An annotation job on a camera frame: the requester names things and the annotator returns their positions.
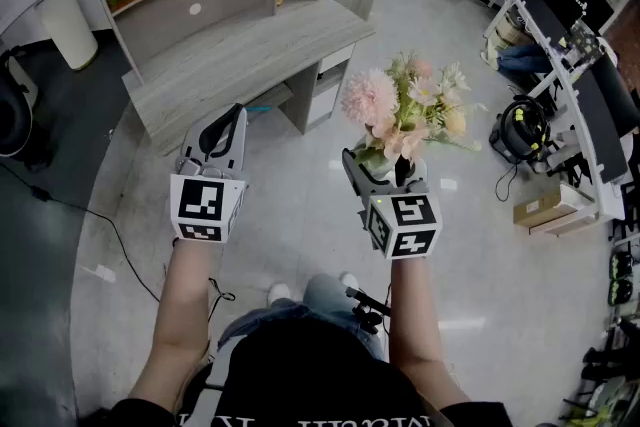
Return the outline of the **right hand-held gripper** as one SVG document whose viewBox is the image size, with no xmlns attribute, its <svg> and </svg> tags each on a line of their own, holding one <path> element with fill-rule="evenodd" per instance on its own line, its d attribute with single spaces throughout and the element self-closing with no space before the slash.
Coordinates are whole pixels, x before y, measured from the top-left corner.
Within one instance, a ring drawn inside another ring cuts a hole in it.
<svg viewBox="0 0 640 427">
<path fill-rule="evenodd" d="M 428 188 L 424 160 L 400 156 L 394 166 L 397 187 L 386 181 L 376 188 L 352 151 L 344 148 L 341 160 L 354 193 L 362 195 L 363 227 L 373 248 L 386 260 L 431 255 L 442 231 L 442 216 L 438 199 Z"/>
</svg>

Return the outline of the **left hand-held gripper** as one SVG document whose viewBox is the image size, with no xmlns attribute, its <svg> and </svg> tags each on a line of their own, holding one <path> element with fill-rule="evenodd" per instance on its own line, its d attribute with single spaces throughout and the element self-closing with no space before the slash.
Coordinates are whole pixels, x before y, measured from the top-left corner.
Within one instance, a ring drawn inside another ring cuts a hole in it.
<svg viewBox="0 0 640 427">
<path fill-rule="evenodd" d="M 187 132 L 176 173 L 170 176 L 170 219 L 183 240 L 226 243 L 249 185 L 242 168 L 247 112 L 227 105 L 196 122 Z M 205 167 L 200 162 L 212 162 Z"/>
</svg>

